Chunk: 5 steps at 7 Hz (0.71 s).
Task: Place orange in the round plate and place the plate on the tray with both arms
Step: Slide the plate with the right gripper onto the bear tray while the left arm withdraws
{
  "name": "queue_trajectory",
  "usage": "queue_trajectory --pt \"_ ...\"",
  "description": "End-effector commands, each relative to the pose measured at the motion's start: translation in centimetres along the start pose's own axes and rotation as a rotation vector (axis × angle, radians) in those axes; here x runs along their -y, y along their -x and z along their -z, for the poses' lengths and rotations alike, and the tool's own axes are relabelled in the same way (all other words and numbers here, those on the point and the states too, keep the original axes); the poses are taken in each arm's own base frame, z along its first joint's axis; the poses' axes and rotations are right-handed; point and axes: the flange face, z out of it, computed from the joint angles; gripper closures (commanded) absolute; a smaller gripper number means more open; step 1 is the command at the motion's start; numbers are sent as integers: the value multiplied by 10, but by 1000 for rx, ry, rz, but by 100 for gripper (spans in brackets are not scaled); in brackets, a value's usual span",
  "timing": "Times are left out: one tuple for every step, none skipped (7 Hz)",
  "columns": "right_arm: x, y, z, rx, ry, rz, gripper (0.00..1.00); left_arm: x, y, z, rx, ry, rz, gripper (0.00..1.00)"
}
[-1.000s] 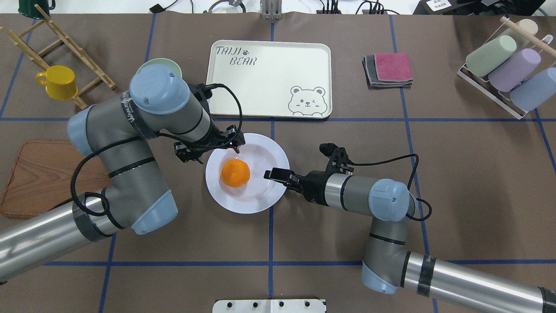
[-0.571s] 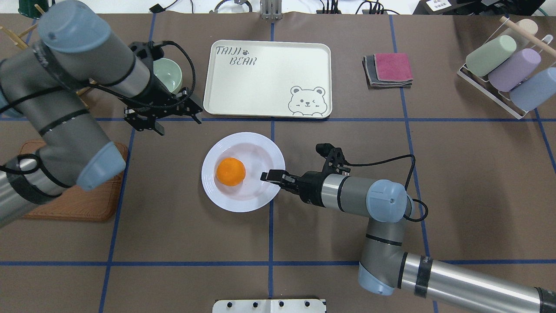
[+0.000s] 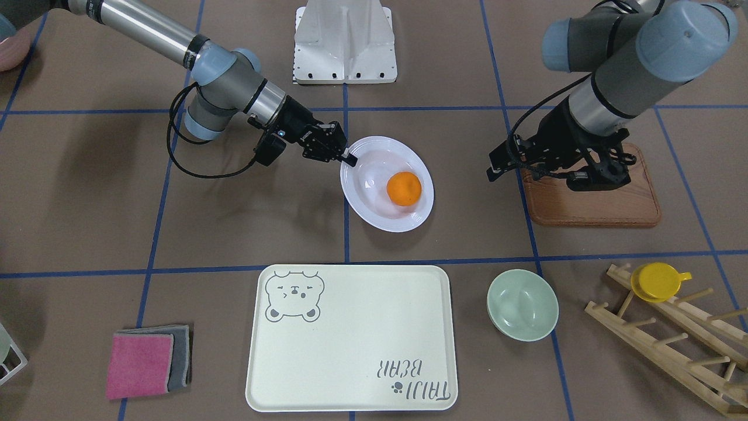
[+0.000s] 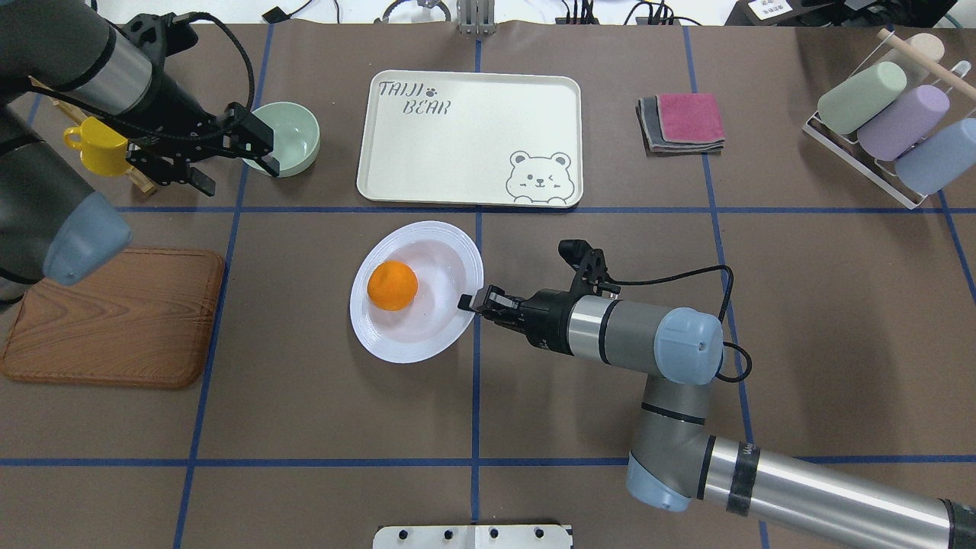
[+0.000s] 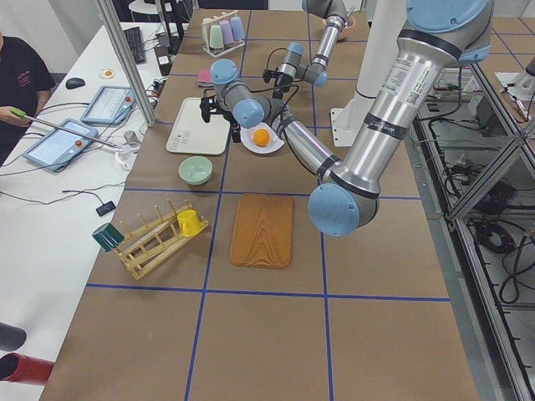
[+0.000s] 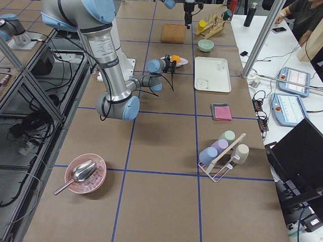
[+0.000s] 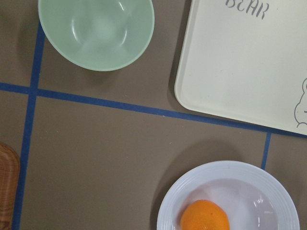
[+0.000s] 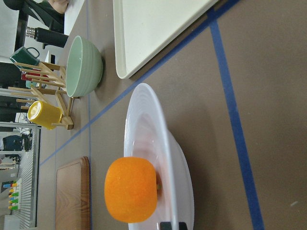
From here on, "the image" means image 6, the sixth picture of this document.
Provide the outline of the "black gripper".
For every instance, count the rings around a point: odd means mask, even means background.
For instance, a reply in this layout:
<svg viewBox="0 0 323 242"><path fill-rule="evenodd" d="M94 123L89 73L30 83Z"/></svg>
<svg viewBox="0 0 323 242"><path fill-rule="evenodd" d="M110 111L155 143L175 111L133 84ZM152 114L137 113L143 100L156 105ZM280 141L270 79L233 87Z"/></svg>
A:
<svg viewBox="0 0 323 242"><path fill-rule="evenodd" d="M165 62L163 67L163 73L174 73L174 70L176 69L177 62L171 61L170 59L163 59Z"/></svg>
<svg viewBox="0 0 323 242"><path fill-rule="evenodd" d="M192 13L195 8L195 3L184 2L184 12L185 12L185 26L186 29L190 29L192 24Z"/></svg>

